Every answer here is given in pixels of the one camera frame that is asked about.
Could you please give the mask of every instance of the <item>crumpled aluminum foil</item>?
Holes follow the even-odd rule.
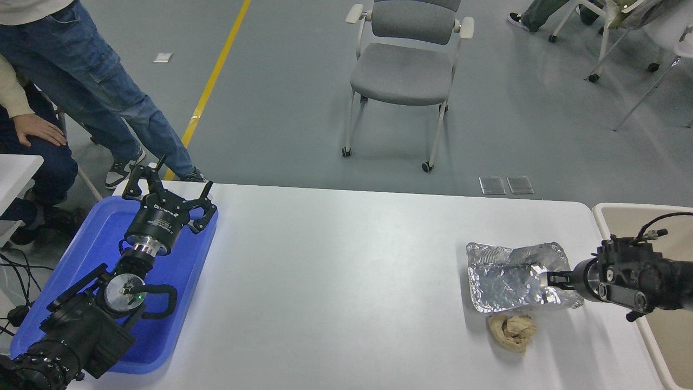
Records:
[[[481,313],[522,307],[577,309],[584,303],[575,291],[541,286],[541,273],[571,269],[555,242],[516,249],[470,242],[467,261],[472,303]]]

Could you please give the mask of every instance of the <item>chair seat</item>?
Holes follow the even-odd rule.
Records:
[[[443,103],[452,82],[453,66],[446,54],[381,43],[368,45],[351,74],[354,91],[401,105]]]

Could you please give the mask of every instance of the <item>pants leg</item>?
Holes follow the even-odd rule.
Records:
[[[522,23],[530,31],[538,31],[549,19],[549,16],[567,2],[568,0],[534,0],[529,8],[522,13]]]
[[[595,0],[589,0],[590,3],[596,5],[599,8],[603,8],[604,6],[600,3],[595,3]],[[591,25],[592,23],[597,20],[599,15],[597,15],[594,11],[587,7],[580,6],[580,20],[584,23],[587,24],[588,26]]]
[[[0,41],[5,27],[11,26],[0,26]],[[99,35],[79,1],[44,19],[16,27],[24,42],[15,45],[23,43],[78,80],[106,108],[124,118],[147,149],[157,157],[166,154],[166,164],[178,176],[193,172],[180,138],[159,108],[125,72],[120,58]],[[9,49],[6,46],[0,43],[3,54]]]
[[[15,198],[10,207],[0,214],[0,221],[23,221],[27,226],[32,226],[36,221],[38,209],[34,202],[25,201],[24,199]]]
[[[58,124],[51,104],[36,90],[33,85],[24,89],[29,106],[41,118]],[[7,111],[0,109],[0,144],[10,154],[40,155],[44,162],[34,176],[35,201],[44,205],[55,205],[65,200],[67,190],[72,187],[77,177],[77,162],[72,158],[72,151],[65,146],[56,146],[38,137],[31,137],[31,146],[19,143],[14,123]]]
[[[0,26],[0,53],[29,77],[70,117],[85,125],[114,160],[128,161],[139,153],[139,142],[118,115],[110,112],[94,94],[66,71],[24,46],[13,26]]]

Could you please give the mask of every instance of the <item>person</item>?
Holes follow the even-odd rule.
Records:
[[[525,12],[521,14],[511,12],[510,15],[508,15],[508,22],[514,26],[535,33],[546,23],[549,16],[553,15],[554,12],[558,11],[559,8],[567,2],[568,0],[534,0]],[[599,15],[592,10],[582,5],[577,9],[580,14],[580,20],[588,26],[594,23],[599,17]]]
[[[66,199],[77,176],[77,162],[58,125],[50,102],[33,84],[22,88],[15,70],[0,56],[0,151],[44,159],[24,199],[15,198],[0,215],[4,221],[25,223],[10,238],[17,245],[31,243],[45,228],[72,237],[80,227],[78,213],[55,206]]]
[[[0,54],[111,151],[114,189],[145,158],[142,144],[183,181],[205,182],[164,114],[121,65],[79,0],[0,0]]]

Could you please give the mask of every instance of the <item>white sneaker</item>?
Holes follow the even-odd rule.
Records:
[[[139,149],[139,155],[134,160],[126,162],[113,161],[111,169],[106,174],[106,180],[104,182],[106,188],[115,189],[116,187],[118,187],[118,184],[120,184],[123,180],[128,178],[130,172],[132,171],[132,168],[134,168],[135,165],[138,165],[140,162],[142,162],[145,156],[147,156],[147,153],[145,153],[144,149]]]
[[[522,24],[522,14],[511,12],[510,15],[508,15],[508,22],[510,22],[510,24],[513,26],[517,26],[529,31],[529,28]]]

